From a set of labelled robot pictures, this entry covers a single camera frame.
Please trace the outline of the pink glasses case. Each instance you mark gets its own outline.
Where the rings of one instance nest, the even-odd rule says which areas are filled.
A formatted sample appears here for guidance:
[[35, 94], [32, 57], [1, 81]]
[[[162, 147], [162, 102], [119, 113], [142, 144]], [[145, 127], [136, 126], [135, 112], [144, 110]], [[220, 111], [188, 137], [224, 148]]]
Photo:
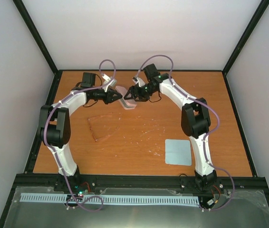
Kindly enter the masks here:
[[117, 92], [119, 92], [122, 95], [122, 98], [118, 100], [120, 102], [120, 104], [122, 105], [122, 107], [125, 110], [133, 110], [133, 109], [135, 109], [136, 106], [137, 106], [136, 101], [133, 100], [133, 99], [126, 100], [124, 98], [124, 96], [126, 95], [126, 92], [127, 92], [126, 88], [124, 88], [122, 86], [116, 86], [115, 88], [116, 88]]

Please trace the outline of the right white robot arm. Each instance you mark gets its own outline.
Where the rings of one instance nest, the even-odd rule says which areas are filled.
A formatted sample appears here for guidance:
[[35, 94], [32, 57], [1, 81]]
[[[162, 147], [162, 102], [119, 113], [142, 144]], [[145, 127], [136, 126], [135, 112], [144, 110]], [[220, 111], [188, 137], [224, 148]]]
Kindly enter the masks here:
[[196, 98], [182, 89], [170, 73], [161, 74], [155, 64], [143, 69], [147, 83], [137, 74], [134, 85], [124, 95], [125, 100], [146, 102], [156, 92], [173, 101], [181, 110], [181, 128], [189, 137], [195, 158], [195, 185], [198, 191], [207, 191], [217, 180], [217, 173], [211, 161], [209, 132], [211, 119], [207, 102]]

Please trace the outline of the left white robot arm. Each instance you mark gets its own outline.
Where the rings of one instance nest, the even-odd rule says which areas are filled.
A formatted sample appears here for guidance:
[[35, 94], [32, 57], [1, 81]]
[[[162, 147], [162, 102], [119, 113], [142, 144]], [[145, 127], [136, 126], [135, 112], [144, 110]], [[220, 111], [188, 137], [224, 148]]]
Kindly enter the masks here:
[[102, 85], [95, 86], [96, 74], [85, 72], [82, 81], [65, 98], [51, 105], [43, 105], [40, 109], [37, 137], [51, 151], [59, 174], [66, 176], [64, 185], [70, 191], [81, 187], [81, 179], [76, 176], [79, 168], [68, 144], [71, 137], [70, 116], [90, 100], [102, 100], [107, 105], [122, 98], [114, 89], [115, 77], [104, 73], [101, 76], [104, 79]]

